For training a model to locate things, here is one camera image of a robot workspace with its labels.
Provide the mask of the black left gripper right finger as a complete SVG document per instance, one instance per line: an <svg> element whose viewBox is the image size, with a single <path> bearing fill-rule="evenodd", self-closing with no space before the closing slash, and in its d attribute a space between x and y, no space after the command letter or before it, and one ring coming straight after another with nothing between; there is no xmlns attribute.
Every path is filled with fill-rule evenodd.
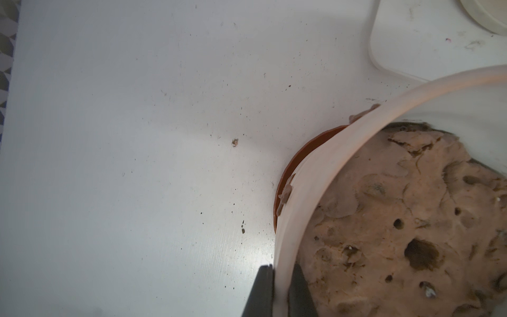
<svg viewBox="0 0 507 317"><path fill-rule="evenodd" d="M289 288L289 317L318 317L308 283L299 264L294 265Z"/></svg>

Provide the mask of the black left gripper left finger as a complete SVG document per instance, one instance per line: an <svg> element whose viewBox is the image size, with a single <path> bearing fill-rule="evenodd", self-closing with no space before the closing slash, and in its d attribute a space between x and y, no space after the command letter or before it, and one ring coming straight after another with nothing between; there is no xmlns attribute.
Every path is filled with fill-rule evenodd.
<svg viewBox="0 0 507 317"><path fill-rule="evenodd" d="M258 269L242 317L272 317L274 296L274 269L263 265Z"/></svg>

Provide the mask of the white ceramic pot with mud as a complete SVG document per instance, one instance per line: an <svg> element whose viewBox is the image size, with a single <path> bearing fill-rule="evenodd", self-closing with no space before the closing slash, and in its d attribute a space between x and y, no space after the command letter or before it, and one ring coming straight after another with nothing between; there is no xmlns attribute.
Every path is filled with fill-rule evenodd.
<svg viewBox="0 0 507 317"><path fill-rule="evenodd" d="M506 67L352 116L280 198L275 316L295 264L318 316L505 316Z"/></svg>

